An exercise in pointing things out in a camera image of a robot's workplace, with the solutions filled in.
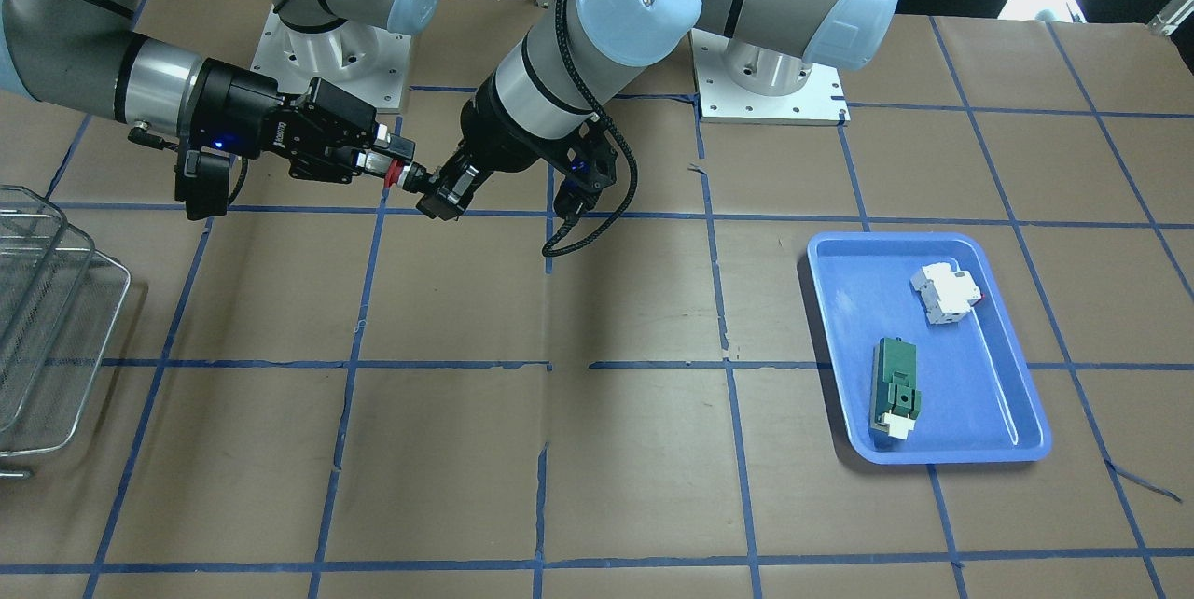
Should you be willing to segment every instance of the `grid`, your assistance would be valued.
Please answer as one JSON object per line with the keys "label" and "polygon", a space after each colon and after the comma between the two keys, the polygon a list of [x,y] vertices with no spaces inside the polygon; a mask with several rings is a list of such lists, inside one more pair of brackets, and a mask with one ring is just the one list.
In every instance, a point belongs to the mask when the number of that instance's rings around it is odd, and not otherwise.
{"label": "grid", "polygon": [[[142,0],[140,11],[144,7],[147,0]],[[381,192],[378,203],[375,208],[334,208],[334,206],[234,206],[232,211],[279,211],[279,212],[312,212],[312,214],[373,214],[374,216],[374,228],[371,236],[371,245],[368,258],[368,266],[365,268],[365,274],[361,289],[361,302],[358,313],[358,326],[355,331],[352,339],[352,347],[350,357],[347,360],[333,360],[333,362],[272,362],[272,360],[196,360],[196,358],[176,358],[174,342],[176,336],[179,332],[179,326],[183,320],[184,310],[186,309],[189,302],[191,301],[192,288],[196,282],[196,277],[199,272],[201,264],[203,263],[204,252],[207,251],[208,242],[213,229],[220,228],[219,221],[207,221],[205,228],[201,236],[198,237],[193,258],[191,260],[191,266],[187,271],[186,280],[183,285],[181,294],[178,298],[172,322],[166,335],[165,344],[162,344],[160,356],[158,358],[111,358],[106,362],[109,366],[152,366],[154,369],[153,381],[148,395],[146,396],[143,408],[141,410],[140,421],[136,427],[136,433],[134,434],[131,447],[129,449],[128,459],[123,470],[122,478],[119,481],[119,487],[116,493],[115,501],[111,506],[111,511],[107,518],[106,526],[104,529],[103,538],[96,551],[94,561],[91,564],[0,564],[0,574],[85,574],[88,578],[86,589],[82,597],[88,599],[94,595],[97,583],[101,575],[106,574],[144,574],[144,573],[159,573],[159,574],[189,574],[196,572],[215,573],[215,574],[234,574],[234,573],[298,573],[309,574],[309,589],[308,597],[316,598],[320,594],[320,585],[325,574],[346,573],[346,572],[419,572],[419,570],[454,570],[454,572],[484,572],[484,570],[527,570],[533,573],[533,597],[538,599],[543,594],[543,574],[544,570],[549,569],[611,569],[611,568],[683,568],[683,567],[743,567],[749,569],[751,579],[751,588],[755,598],[762,598],[763,581],[761,578],[761,569],[765,567],[798,567],[798,566],[848,566],[848,564],[899,564],[899,563],[918,563],[918,562],[937,562],[937,563],[949,563],[952,567],[952,573],[958,589],[958,595],[961,598],[967,597],[966,587],[966,564],[967,562],[977,561],[1007,561],[1007,560],[1052,560],[1052,558],[1131,558],[1141,560],[1146,566],[1149,578],[1152,582],[1153,591],[1158,598],[1165,597],[1165,589],[1162,586],[1161,579],[1157,575],[1153,560],[1167,558],[1167,557],[1194,557],[1194,548],[1157,548],[1150,546],[1144,538],[1137,519],[1133,514],[1132,506],[1125,494],[1120,473],[1116,473],[1115,464],[1108,453],[1107,445],[1103,441],[1103,437],[1098,424],[1095,419],[1095,413],[1091,409],[1091,405],[1088,400],[1087,391],[1083,388],[1083,383],[1078,378],[1081,370],[1181,370],[1181,372],[1188,372],[1194,370],[1194,364],[1145,364],[1145,362],[1076,362],[1071,358],[1071,353],[1065,342],[1065,336],[1063,336],[1061,328],[1058,323],[1057,315],[1054,314],[1053,305],[1050,303],[1048,294],[1041,283],[1041,277],[1038,272],[1036,264],[1033,260],[1032,252],[1029,251],[1028,242],[1023,234],[1024,226],[1036,226],[1036,228],[1048,228],[1048,229],[1071,229],[1071,228],[1084,228],[1084,229],[1147,229],[1152,230],[1158,237],[1158,241],[1165,251],[1167,258],[1173,264],[1176,274],[1180,277],[1181,283],[1186,290],[1186,294],[1190,298],[1194,298],[1194,290],[1190,288],[1189,277],[1187,272],[1183,271],[1181,264],[1178,263],[1176,255],[1174,254],[1169,242],[1165,237],[1165,230],[1169,229],[1194,229],[1194,224],[1190,222],[1159,222],[1156,221],[1153,214],[1150,211],[1149,204],[1144,199],[1141,191],[1139,190],[1137,181],[1132,178],[1128,166],[1124,161],[1121,153],[1119,152],[1115,141],[1113,140],[1110,131],[1106,126],[1104,118],[1194,118],[1194,115],[1186,113],[1122,113],[1122,111],[1110,111],[1104,113],[1104,111],[1096,110],[1090,94],[1087,92],[1081,76],[1075,69],[1070,56],[1066,54],[1065,47],[1061,45],[1055,31],[1050,27],[1050,33],[1055,43],[1055,47],[1065,61],[1071,76],[1075,79],[1081,89],[1083,97],[1085,98],[1089,110],[1045,110],[1045,109],[1008,109],[1008,107],[980,107],[972,106],[968,101],[967,93],[962,87],[961,80],[958,74],[958,69],[954,66],[949,49],[942,37],[942,33],[937,26],[936,19],[930,18],[933,25],[934,35],[938,44],[942,55],[949,67],[950,75],[953,78],[954,85],[958,88],[958,94],[962,101],[962,105],[884,105],[884,103],[866,103],[866,101],[850,101],[850,106],[855,107],[893,107],[893,109],[907,109],[907,110],[934,110],[934,111],[960,111],[960,113],[967,113],[971,125],[973,126],[973,132],[977,143],[981,148],[984,160],[990,169],[991,178],[993,179],[995,186],[998,190],[999,199],[1002,200],[1003,209],[1007,212],[1005,220],[944,220],[944,217],[903,217],[903,216],[869,216],[866,204],[863,200],[863,192],[858,181],[858,174],[855,168],[854,156],[851,154],[851,148],[849,143],[848,128],[844,124],[839,124],[837,128],[837,135],[841,141],[841,148],[843,158],[849,171],[850,184],[854,192],[854,198],[857,203],[858,216],[816,216],[816,214],[808,214],[808,216],[780,216],[780,214],[726,214],[716,212],[714,206],[713,194],[710,190],[710,179],[708,174],[701,173],[700,183],[703,196],[704,209],[703,212],[685,212],[685,211],[632,211],[627,212],[624,217],[627,220],[653,220],[653,221],[703,221],[706,227],[707,239],[708,239],[708,252],[709,252],[709,266],[712,271],[713,280],[713,296],[716,305],[718,314],[718,327],[720,345],[725,353],[728,353],[730,340],[727,326],[727,314],[725,307],[725,297],[722,292],[722,280],[721,280],[721,268],[720,258],[718,249],[718,228],[722,222],[726,221],[796,221],[796,222],[824,222],[824,224],[857,224],[862,230],[870,230],[874,224],[993,224],[993,226],[1009,226],[1011,230],[1016,234],[1016,239],[1021,247],[1024,263],[1027,263],[1028,271],[1032,274],[1033,283],[1035,284],[1036,292],[1040,296],[1041,304],[1044,305],[1045,313],[1048,317],[1050,327],[1053,331],[1053,336],[1055,336],[1057,342],[1061,352],[1061,362],[1032,362],[1029,364],[1033,370],[1061,370],[1061,372],[1070,373],[1071,381],[1073,383],[1075,390],[1078,394],[1078,399],[1082,403],[1083,412],[1085,413],[1087,421],[1089,424],[1090,433],[1093,434],[1100,453],[1107,464],[1107,478],[1114,487],[1116,496],[1119,499],[1120,506],[1124,511],[1124,517],[1130,527],[1132,535],[1134,536],[1135,546],[1132,548],[1078,548],[1078,549],[1036,549],[1036,550],[989,550],[989,551],[967,551],[960,550],[954,541],[953,527],[950,525],[949,510],[946,500],[946,495],[941,487],[941,481],[937,475],[937,468],[929,465],[925,468],[928,473],[928,478],[930,481],[934,499],[936,502],[937,513],[941,520],[942,533],[947,544],[947,550],[944,552],[888,552],[888,554],[843,554],[843,555],[761,555],[758,552],[758,546],[756,544],[755,533],[755,519],[751,501],[751,489],[750,489],[750,475],[747,470],[745,443],[741,425],[741,412],[738,401],[738,385],[737,377],[741,370],[762,370],[762,369],[777,369],[777,370],[824,370],[827,369],[829,364],[823,364],[823,362],[746,362],[746,360],[734,360],[734,358],[725,357],[720,362],[709,360],[697,360],[697,362],[595,362],[590,366],[593,370],[613,370],[613,369],[635,369],[635,370],[724,370],[726,390],[728,391],[728,405],[731,413],[731,424],[733,428],[733,446],[736,452],[736,462],[738,468],[738,488],[740,492],[743,523],[744,523],[744,535],[746,542],[746,554],[741,556],[716,556],[716,557],[648,557],[648,558],[572,558],[572,560],[559,560],[548,561],[544,556],[544,537],[546,537],[546,502],[547,502],[547,480],[548,480],[548,467],[550,461],[550,449],[544,446],[538,456],[537,464],[535,467],[536,471],[536,483],[537,490],[535,495],[535,511],[536,511],[536,526],[535,526],[535,555],[529,558],[517,558],[517,560],[472,560],[472,561],[330,561],[326,558],[328,536],[331,527],[333,525],[333,511],[337,502],[339,480],[340,480],[340,468],[344,458],[345,443],[347,440],[349,424],[353,412],[353,400],[355,390],[357,383],[358,370],[436,370],[436,369],[451,369],[451,370],[482,370],[482,369],[521,369],[521,366],[547,366],[550,370],[550,362],[534,360],[534,362],[389,362],[389,360],[368,360],[368,358],[362,358],[362,342],[368,327],[369,319],[369,305],[370,296],[374,284],[374,276],[377,268],[378,251],[382,242],[382,234],[386,226],[386,220],[388,216],[412,216],[412,214],[418,214],[414,209],[410,208],[389,208],[388,198],[389,191],[384,190]],[[468,92],[469,88],[453,88],[451,86],[414,86],[414,89],[426,89],[426,92]],[[654,99],[665,98],[671,100],[677,100],[685,103],[691,106],[693,110],[693,124],[696,135],[697,148],[695,149],[695,160],[704,160],[706,149],[703,143],[703,137],[700,126],[700,107],[697,106],[696,97],[691,93],[673,93],[663,94],[661,97],[620,97],[622,99]],[[1101,222],[1101,221],[1020,221],[1011,206],[1010,199],[1008,198],[1008,192],[1004,190],[1003,183],[1001,181],[998,171],[996,168],[995,161],[992,160],[990,149],[987,148],[986,140],[981,126],[975,117],[975,113],[1028,113],[1028,115],[1042,115],[1042,116],[1082,116],[1083,118],[1093,118],[1098,124],[1102,135],[1104,135],[1106,141],[1114,153],[1118,161],[1119,168],[1121,168],[1125,178],[1132,187],[1134,198],[1139,200],[1140,208],[1146,216],[1146,221],[1143,222]],[[68,165],[74,156],[75,149],[78,148],[80,141],[82,140],[84,132],[90,123],[88,118],[85,118],[80,124],[78,135],[70,148],[66,153],[60,169],[55,173],[51,183],[48,186],[48,196],[53,198],[53,192],[55,187],[61,181],[63,173],[68,169]],[[543,220],[546,226],[546,233],[552,233],[553,221],[550,214],[550,200],[554,192],[554,173],[547,173],[546,181],[546,204],[542,211],[503,211],[503,209],[480,209],[480,211],[470,211],[470,217],[473,220],[484,220],[484,217],[498,216],[498,217],[518,217],[519,220]],[[60,203],[61,206],[67,209],[67,211],[75,211],[75,209],[129,209],[129,211],[178,211],[181,209],[178,204],[153,204],[153,203]],[[602,220],[605,217],[604,212],[592,212],[589,214],[589,220]],[[546,274],[552,274],[552,260],[547,260],[544,264]],[[154,412],[155,403],[158,401],[158,394],[162,383],[162,377],[167,369],[173,369],[174,366],[191,366],[191,369],[296,369],[296,370],[345,370],[346,383],[344,390],[344,408],[340,416],[340,421],[337,428],[337,436],[334,439],[334,458],[333,469],[330,471],[326,500],[321,513],[319,539],[316,554],[313,560],[296,560],[285,563],[234,563],[234,562],[201,562],[201,563],[113,563],[107,561],[107,551],[112,542],[113,533],[116,531],[116,525],[121,518],[122,510],[124,507],[125,495],[129,483],[133,478],[134,471],[137,467],[137,459],[140,457],[142,445],[144,443],[146,433],[149,426],[150,416]]]}

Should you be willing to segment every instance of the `white electrical component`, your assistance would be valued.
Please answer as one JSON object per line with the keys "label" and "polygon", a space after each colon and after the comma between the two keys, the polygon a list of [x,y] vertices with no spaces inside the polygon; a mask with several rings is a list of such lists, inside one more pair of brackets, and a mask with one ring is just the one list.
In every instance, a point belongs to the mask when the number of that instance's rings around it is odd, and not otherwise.
{"label": "white electrical component", "polygon": [[949,264],[929,264],[912,276],[912,289],[921,292],[929,323],[955,323],[971,313],[983,292],[968,271],[954,271]]}

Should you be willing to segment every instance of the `blue tray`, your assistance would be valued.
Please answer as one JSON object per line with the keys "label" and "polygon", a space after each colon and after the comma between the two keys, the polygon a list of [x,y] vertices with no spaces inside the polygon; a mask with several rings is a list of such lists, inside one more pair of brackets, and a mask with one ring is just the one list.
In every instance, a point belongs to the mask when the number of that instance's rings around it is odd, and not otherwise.
{"label": "blue tray", "polygon": [[[959,323],[933,326],[913,272],[948,260],[985,298]],[[875,464],[1035,462],[1053,437],[986,255],[958,233],[820,233],[808,266],[824,319],[845,430]],[[917,348],[924,405],[907,440],[870,428],[874,348],[899,336]]]}

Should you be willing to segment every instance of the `terminal block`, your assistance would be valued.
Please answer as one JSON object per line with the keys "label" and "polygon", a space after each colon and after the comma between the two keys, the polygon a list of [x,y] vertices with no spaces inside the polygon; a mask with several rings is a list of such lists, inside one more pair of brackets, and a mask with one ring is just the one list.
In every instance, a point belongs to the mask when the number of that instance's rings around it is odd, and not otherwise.
{"label": "terminal block", "polygon": [[921,416],[921,390],[916,389],[916,345],[899,339],[875,345],[874,393],[870,427],[907,440]]}

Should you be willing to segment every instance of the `table surface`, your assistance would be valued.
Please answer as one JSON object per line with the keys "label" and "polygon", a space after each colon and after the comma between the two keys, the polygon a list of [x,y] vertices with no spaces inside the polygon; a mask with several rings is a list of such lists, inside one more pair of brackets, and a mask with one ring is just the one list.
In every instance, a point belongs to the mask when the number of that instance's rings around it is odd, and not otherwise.
{"label": "table surface", "polygon": [[[147,0],[137,30],[248,64],[267,8]],[[443,0],[401,117],[424,165],[541,13]],[[49,192],[134,274],[80,438],[0,483],[0,595],[1189,592],[1194,510],[1116,473],[1194,498],[1194,76],[1174,47],[897,17],[842,76],[842,128],[700,122],[690,60],[683,42],[610,105],[639,198],[552,263],[544,165],[431,222],[371,178],[291,181],[266,158],[229,216],[189,222],[167,154],[0,97],[0,181]],[[977,239],[1052,453],[863,462],[796,276],[823,230]]]}

